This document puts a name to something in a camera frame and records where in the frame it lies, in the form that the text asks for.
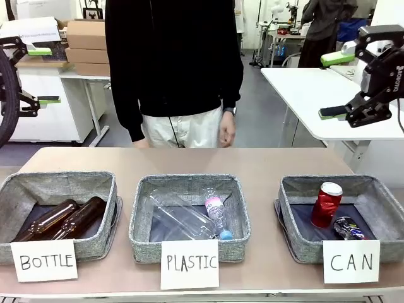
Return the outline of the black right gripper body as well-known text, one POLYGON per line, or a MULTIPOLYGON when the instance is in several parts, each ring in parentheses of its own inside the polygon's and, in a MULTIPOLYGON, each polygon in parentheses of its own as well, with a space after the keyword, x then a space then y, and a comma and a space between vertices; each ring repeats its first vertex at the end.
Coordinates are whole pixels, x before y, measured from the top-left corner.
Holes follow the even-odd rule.
POLYGON ((364 94, 377 102, 403 98, 403 48, 391 46, 379 56, 365 52, 364 94))

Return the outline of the person's left hand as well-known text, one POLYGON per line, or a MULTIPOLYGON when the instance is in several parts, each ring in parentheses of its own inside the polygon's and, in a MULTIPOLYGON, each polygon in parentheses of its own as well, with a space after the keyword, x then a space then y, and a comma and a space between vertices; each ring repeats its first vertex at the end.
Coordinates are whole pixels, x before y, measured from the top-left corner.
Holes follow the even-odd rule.
POLYGON ((219 127, 219 145, 228 148, 233 145, 236 134, 236 125, 233 113, 226 111, 223 113, 219 127))

